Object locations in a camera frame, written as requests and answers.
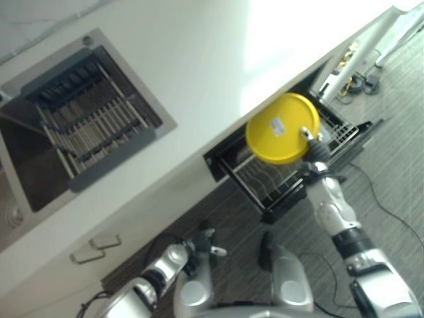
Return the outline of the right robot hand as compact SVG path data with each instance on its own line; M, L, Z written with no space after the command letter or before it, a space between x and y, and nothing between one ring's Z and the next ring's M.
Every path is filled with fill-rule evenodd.
M329 146L322 140L315 138L307 127L301 127L300 134L307 143L307 151L302 160L309 163L321 162L327 164L331 159Z

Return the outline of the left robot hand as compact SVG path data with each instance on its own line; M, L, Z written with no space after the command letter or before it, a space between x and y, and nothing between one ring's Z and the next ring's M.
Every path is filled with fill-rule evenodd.
M197 234L191 239L191 249L194 256L208 256L212 268L217 266L218 258L225 257L227 249L214 243L215 229L209 223L202 223Z

